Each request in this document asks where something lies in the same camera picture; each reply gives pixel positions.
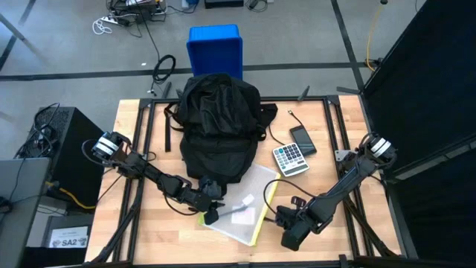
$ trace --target phone screen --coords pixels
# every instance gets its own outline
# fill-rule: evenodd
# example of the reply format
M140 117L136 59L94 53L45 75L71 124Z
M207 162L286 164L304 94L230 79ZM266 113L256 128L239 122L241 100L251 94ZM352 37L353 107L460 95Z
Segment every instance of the phone screen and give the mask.
M291 130L291 135L292 138L295 140L295 143L298 145L303 156L308 156L312 153L317 152L305 128L295 127Z

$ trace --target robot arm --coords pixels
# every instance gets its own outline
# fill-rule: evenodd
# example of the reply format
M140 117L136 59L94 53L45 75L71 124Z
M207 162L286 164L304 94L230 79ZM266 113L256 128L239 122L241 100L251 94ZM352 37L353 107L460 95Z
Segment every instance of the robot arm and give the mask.
M299 250L299 245L310 232L319 234L331 223L337 204L368 176L380 168L387 168L396 161L396 150L389 141L368 134L362 140L357 153L347 154L345 163L353 163L344 177L327 193L311 198L308 203L297 197L292 202L297 209L277 207L275 222L285 229L281 245Z
M127 150L124 152L123 144L130 148L131 142L120 133L106 132L93 146L92 151L103 163L118 167L118 173L130 179L145 176L153 181L168 198L178 203L188 204L196 211L207 212L221 205L212 202L212 197L200 190L192 189L192 182L189 180L161 172L132 149L130 153L127 153Z

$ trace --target wooden table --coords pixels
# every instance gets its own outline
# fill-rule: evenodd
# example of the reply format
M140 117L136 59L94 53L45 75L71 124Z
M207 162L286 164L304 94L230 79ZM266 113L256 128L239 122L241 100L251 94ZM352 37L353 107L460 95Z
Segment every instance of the wooden table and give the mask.
M350 145L354 148L358 146L361 138L367 133L364 116L358 97L341 96L340 101ZM138 104L139 100L122 100L120 102L114 131L132 139ZM292 109L294 114L303 122L318 149L317 154L306 158L311 168L289 179L312 194L317 195L328 191L337 182L337 174L324 115L324 105L321 101L305 101L302 103L279 101L276 104L279 110L277 117L271 123L274 136L284 143L292 142L289 129L298 125L298 122L287 112L288 109ZM172 130L172 151L169 153L164 151L165 120L163 111L165 106L164 104L155 106L150 151L157 154L157 159L152 163L165 173L178 174L187 178L185 163L181 160L179 149L182 135L180 132ZM339 148L343 148L335 110L331 109L331 111ZM138 148L143 147L147 115L148 111L144 113ZM279 172L271 155L271 151L278 146L279 144L269 135L265 141L259 143L254 162ZM111 185L117 176L113 172L104 176L101 193ZM86 254L87 261L90 261L100 252L118 225L124 184L125 179L119 181L97 206ZM366 179L362 182L360 189L369 224L391 250L397 254L400 253L382 186L375 179ZM280 183L277 186L271 206L290 206L293 195L308 199L291 185ZM173 205L183 212L188 211L186 205L177 203L173 203ZM271 212L268 212L267 217L274 218ZM360 240L360 251L364 254L361 231L357 222L355 222L355 225ZM293 252L280 245L282 233L282 228L273 223L264 222L257 239L257 245L254 247L246 246L209 228L199 226L196 216L184 217L170 210L156 185L146 180L134 264L328 261L338 259L340 254L352 258L342 204L337 208L331 224L319 235L310 234L302 243L298 252ZM128 239L129 230L124 236L123 257L121 259L126 258L126 250L124 249L127 248Z

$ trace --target concrete floor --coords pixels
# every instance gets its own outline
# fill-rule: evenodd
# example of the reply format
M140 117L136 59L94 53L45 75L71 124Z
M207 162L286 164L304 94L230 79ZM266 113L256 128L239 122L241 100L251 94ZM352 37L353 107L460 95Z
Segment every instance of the concrete floor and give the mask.
M28 3L33 7L23 25L19 20ZM179 0L169 4L180 7ZM371 58L384 57L415 15L414 0L390 0L384 6L373 36ZM370 23L378 0L338 0L357 62L366 57ZM95 35L91 24L107 14L104 0L0 1L0 11L27 37L33 53L16 40L0 70L0 159L9 159L26 139L40 106L60 102L76 106L103 130L113 127L118 101L149 98L150 76L82 78L69 80L1 81L6 75L61 74L151 69L156 54L145 27L143 38L111 25L112 34ZM189 68L186 42L190 27L237 24L243 38L243 64L348 63L346 48L331 0L275 0L263 13L246 8L173 14L166 22L149 23L161 54L177 58L178 68ZM0 54L11 33L0 25ZM360 68L364 82L370 71ZM183 88L191 74L174 74L173 89ZM246 71L243 80L262 96L299 95L307 85L310 95L338 94L336 86L356 88L351 68Z

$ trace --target yellow cable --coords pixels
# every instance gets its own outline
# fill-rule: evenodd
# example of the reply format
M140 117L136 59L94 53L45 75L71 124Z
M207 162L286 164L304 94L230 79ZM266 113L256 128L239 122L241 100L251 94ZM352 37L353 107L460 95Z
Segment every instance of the yellow cable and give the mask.
M45 182L45 184L48 185L48 186L51 186L51 187L54 186L54 184L51 183L51 182ZM91 206L83 205L72 193L70 193L69 191L67 191L67 190L64 189L64 188L60 188L59 190L60 190L61 192L65 193L65 194L69 195L70 198L72 198L73 201L74 201L78 206L80 206L81 208L84 208L84 209L95 209L95 208L96 208L95 205L91 205Z
M380 15L380 11L382 11L382 7L383 7L383 4L380 4L379 5L379 9L377 10L377 13L375 13L375 16L373 17L373 21L372 21L372 26L370 26L370 32L369 32L369 39L367 41L367 67L372 70L372 71L375 71L374 68L372 68L372 66L370 66L369 64L369 57L370 57L370 42L372 41L372 34L373 34L373 30L375 29L375 25L377 23L377 19L379 18L379 15Z

